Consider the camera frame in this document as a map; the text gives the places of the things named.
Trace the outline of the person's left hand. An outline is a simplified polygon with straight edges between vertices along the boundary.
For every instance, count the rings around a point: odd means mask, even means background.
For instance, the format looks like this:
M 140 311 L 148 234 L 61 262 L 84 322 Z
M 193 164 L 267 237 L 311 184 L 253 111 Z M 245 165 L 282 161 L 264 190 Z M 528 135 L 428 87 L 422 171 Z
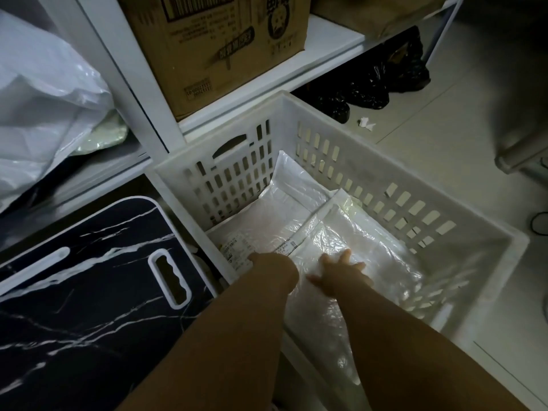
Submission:
M 251 253 L 248 260 L 251 270 L 258 272 L 269 286 L 289 295 L 297 286 L 299 272 L 295 263 L 286 255 L 280 253 Z

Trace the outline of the person's right hand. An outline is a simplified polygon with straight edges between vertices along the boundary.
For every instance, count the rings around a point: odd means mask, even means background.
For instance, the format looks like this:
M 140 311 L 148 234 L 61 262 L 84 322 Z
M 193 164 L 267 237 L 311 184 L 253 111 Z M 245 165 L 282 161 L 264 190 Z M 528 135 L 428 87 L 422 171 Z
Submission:
M 319 273 L 309 273 L 324 277 L 326 281 L 325 286 L 317 288 L 326 297 L 336 298 L 339 289 L 363 285 L 370 288 L 373 287 L 373 280 L 363 273 L 366 264 L 364 262 L 357 262 L 352 263 L 351 267 L 339 266 L 338 259 L 341 253 L 337 258 L 333 258 L 327 253 L 323 253 L 319 257 Z

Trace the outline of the labelled white plastic-wrapped package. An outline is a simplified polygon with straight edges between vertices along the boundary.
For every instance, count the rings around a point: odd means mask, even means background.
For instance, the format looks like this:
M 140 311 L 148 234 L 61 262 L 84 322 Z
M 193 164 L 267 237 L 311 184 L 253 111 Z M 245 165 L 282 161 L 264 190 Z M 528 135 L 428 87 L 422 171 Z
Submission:
M 347 247 L 343 232 L 352 223 L 347 215 L 352 200 L 335 194 L 314 213 L 298 205 L 297 219 L 282 220 L 281 206 L 256 201 L 207 234 L 236 274 L 250 269 L 248 255 L 278 253 L 296 264 L 300 281 L 290 294 L 285 325 L 315 367 L 336 386 L 360 385 L 345 321 L 337 302 L 324 296 L 306 278 L 320 275 L 320 256 L 339 255 Z

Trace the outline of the person's left forearm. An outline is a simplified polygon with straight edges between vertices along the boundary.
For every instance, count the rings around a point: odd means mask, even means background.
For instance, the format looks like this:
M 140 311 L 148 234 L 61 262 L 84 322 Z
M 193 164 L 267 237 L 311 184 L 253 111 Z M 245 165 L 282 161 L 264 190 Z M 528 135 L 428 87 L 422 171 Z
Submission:
M 228 287 L 116 411 L 267 411 L 284 310 L 298 273 L 252 271 Z

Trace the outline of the person's right forearm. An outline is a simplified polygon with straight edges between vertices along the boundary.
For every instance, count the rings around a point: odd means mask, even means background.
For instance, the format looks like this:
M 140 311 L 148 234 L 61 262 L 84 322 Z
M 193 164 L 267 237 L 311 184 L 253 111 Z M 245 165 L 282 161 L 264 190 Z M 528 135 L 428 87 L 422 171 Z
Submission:
M 440 333 L 377 294 L 336 297 L 372 411 L 529 411 Z

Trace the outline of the white slotted plastic basket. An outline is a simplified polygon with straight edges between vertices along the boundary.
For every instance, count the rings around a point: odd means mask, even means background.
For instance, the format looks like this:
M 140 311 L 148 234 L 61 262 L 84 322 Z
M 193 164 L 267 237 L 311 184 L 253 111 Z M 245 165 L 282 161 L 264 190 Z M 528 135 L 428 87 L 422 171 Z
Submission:
M 239 276 L 207 232 L 258 201 L 280 151 L 330 191 L 344 190 L 420 261 L 421 289 L 402 308 L 469 353 L 529 244 L 288 92 L 171 152 L 147 177 L 229 284 Z

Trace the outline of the black plastic bag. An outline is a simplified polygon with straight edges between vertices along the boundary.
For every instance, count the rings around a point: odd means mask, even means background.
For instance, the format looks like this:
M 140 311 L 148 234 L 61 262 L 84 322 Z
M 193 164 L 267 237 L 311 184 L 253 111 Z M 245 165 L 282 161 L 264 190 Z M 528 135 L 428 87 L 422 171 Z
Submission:
M 430 82 L 422 59 L 423 46 L 418 26 L 412 26 L 383 43 L 385 85 L 390 93 L 416 92 Z
M 385 63 L 365 53 L 293 90 L 292 95 L 341 124 L 350 118 L 350 105 L 371 110 L 389 103 Z

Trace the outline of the grey furniture base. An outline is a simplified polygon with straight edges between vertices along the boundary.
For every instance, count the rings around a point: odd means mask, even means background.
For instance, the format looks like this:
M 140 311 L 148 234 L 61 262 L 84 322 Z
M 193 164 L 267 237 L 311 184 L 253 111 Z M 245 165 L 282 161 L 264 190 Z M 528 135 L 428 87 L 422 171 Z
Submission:
M 541 124 L 515 143 L 497 152 L 494 162 L 499 170 L 511 174 L 543 157 L 548 157 L 548 123 Z

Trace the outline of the black marble folding table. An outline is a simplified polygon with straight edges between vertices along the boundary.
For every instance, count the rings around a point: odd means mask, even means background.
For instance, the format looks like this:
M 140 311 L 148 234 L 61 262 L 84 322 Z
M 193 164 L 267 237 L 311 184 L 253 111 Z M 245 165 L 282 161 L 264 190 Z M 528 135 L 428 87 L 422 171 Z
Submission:
M 106 206 L 0 265 L 0 411 L 114 411 L 216 296 L 155 200 Z

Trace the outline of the plain brown cardboard box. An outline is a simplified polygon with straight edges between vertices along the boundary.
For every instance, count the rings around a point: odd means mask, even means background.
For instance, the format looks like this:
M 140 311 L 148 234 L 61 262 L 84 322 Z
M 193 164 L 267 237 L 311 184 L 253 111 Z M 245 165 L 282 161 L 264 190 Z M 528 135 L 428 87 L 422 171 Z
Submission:
M 446 0 L 311 0 L 311 13 L 381 39 L 413 26 L 440 10 Z

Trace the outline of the printed brown cardboard box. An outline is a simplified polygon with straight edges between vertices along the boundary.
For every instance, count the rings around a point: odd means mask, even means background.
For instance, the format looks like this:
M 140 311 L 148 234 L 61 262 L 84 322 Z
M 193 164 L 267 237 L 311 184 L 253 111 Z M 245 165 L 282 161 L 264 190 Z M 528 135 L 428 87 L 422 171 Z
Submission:
M 304 50 L 311 0 L 117 0 L 176 121 Z

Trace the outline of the pale green packet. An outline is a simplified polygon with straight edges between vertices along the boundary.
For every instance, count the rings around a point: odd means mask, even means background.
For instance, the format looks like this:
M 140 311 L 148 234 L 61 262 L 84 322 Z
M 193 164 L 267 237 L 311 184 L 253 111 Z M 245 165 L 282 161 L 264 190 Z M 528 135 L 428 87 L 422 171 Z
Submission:
M 117 110 L 110 110 L 70 156 L 85 156 L 123 143 L 129 128 Z

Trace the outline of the white metal shelf rack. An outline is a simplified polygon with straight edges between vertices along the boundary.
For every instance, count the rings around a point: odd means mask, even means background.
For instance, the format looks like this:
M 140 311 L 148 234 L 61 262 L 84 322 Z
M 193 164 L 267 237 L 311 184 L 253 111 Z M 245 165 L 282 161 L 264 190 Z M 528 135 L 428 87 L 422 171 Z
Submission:
M 117 0 L 0 0 L 2 6 L 16 12 L 18 2 L 23 17 L 36 7 L 36 22 L 49 23 L 99 71 L 111 89 L 120 116 L 130 127 L 135 140 L 100 151 L 89 163 L 63 180 L 51 197 L 8 215 L 0 221 L 0 251 L 24 240 L 85 203 L 99 198 L 101 184 L 116 179 L 129 180 L 128 171 L 148 158 L 161 160 L 199 135 L 211 121 L 220 122 L 244 105 L 280 90 L 292 90 L 349 61 L 381 40 L 309 14 L 304 50 L 243 84 L 201 110 L 176 121 L 156 81 L 138 41 Z M 446 0 L 440 10 L 456 13 L 462 0 Z

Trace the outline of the large white plastic bag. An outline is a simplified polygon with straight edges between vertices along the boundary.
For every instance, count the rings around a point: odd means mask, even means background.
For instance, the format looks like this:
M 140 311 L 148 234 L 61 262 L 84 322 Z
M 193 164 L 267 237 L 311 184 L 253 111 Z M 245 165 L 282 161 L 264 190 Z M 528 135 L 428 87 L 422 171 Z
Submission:
M 0 9 L 0 214 L 113 109 L 106 82 L 69 43 Z

